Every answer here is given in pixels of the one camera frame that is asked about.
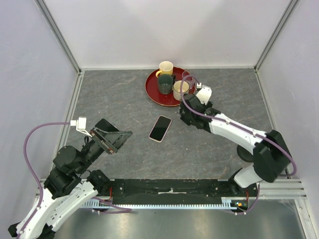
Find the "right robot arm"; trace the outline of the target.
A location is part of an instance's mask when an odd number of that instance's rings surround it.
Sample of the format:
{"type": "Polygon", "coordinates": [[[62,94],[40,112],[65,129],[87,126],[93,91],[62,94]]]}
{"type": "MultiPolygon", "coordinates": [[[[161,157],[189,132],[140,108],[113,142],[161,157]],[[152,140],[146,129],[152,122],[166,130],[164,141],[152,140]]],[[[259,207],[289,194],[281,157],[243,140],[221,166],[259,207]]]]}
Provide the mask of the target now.
{"type": "Polygon", "coordinates": [[[186,94],[180,104],[180,118],[187,125],[222,136],[237,144],[240,158],[250,163],[238,170],[228,183],[228,190],[240,196],[246,188],[257,182],[274,182],[293,161],[282,135],[272,130],[264,132],[240,124],[220,111],[210,102],[202,103],[194,94],[186,94]]]}

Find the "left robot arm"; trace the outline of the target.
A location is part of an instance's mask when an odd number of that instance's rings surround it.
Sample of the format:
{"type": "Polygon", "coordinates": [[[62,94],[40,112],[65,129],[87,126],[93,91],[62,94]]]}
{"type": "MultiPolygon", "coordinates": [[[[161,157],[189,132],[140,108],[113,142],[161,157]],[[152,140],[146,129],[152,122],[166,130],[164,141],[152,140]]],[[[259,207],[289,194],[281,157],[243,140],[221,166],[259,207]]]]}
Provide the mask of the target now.
{"type": "Polygon", "coordinates": [[[76,127],[85,134],[81,150],[72,146],[61,148],[53,160],[53,168],[44,184],[39,186],[39,198],[28,215],[19,223],[10,225],[8,231],[16,239],[52,239],[64,222],[86,201],[109,192],[110,179],[101,171],[90,172],[85,182],[82,175],[103,153],[119,151],[131,131],[120,131],[105,119],[90,131],[76,127]]]}

